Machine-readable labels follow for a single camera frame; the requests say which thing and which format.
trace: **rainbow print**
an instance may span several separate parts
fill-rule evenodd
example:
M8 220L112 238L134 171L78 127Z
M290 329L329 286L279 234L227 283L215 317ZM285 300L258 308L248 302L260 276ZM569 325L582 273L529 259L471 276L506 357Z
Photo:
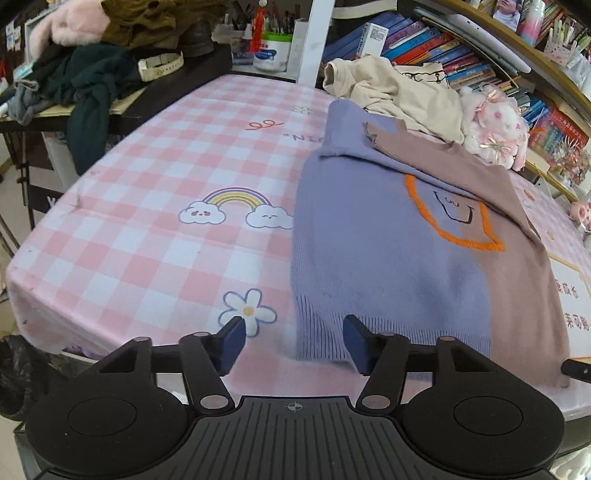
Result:
M227 202L243 202L252 210L261 205L271 205L271 202L262 194L244 187L228 187L211 192L203 199L204 203L221 207Z

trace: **brown sweater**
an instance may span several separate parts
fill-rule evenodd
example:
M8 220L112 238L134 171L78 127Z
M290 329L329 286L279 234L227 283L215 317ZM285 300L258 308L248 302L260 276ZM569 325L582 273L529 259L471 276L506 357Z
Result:
M226 12L225 0L103 0L111 23L102 41L133 49L144 46L176 48L187 29Z
M391 134L366 124L366 133L376 150L473 194L489 207L487 223L494 235L485 235L485 222L466 223L462 231L465 239L471 239L467 242L493 239L493 244L498 241L503 246L501 254L490 255L486 249L465 245L485 272L495 300L491 359L530 384L566 386L568 379L560 374L560 366L569 356L569 340L550 260L509 173L501 166L484 165L459 144L417 141L403 124L398 127L399 133ZM474 202L465 197L462 201ZM416 205L429 221L428 212Z

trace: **purple sweater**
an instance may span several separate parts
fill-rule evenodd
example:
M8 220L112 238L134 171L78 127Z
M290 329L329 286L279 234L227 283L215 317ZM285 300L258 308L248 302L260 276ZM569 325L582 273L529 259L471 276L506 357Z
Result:
M487 355L486 277L469 249L442 240L419 215L405 174L416 177L431 211L459 236L461 225L446 218L438 203L460 218L465 212L446 197L474 196L372 148L366 122L397 131L393 118L367 113L349 100L333 102L324 143L302 171L291 265L298 358L348 360L342 323L349 313L373 332L429 344L452 335Z

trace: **pink stuffed bunny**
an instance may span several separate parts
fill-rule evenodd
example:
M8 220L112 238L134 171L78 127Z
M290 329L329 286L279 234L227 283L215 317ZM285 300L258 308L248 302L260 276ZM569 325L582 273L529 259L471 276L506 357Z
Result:
M460 90L462 131L466 136L463 146L488 163L521 170L530 135L517 101L494 85L484 85L482 90Z

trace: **knitted ribbed hem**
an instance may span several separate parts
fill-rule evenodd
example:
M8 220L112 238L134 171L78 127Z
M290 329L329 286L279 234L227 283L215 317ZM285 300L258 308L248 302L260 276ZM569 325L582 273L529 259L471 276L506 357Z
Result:
M343 340L343 319L347 313L321 316L312 308L306 296L295 298L297 309L297 359L303 361L351 361ZM454 330L427 330L411 325L400 325L392 319L359 316L369 330L374 333L399 333L412 343L435 345L441 336L453 336L474 350L489 356L491 339L482 335L467 334Z

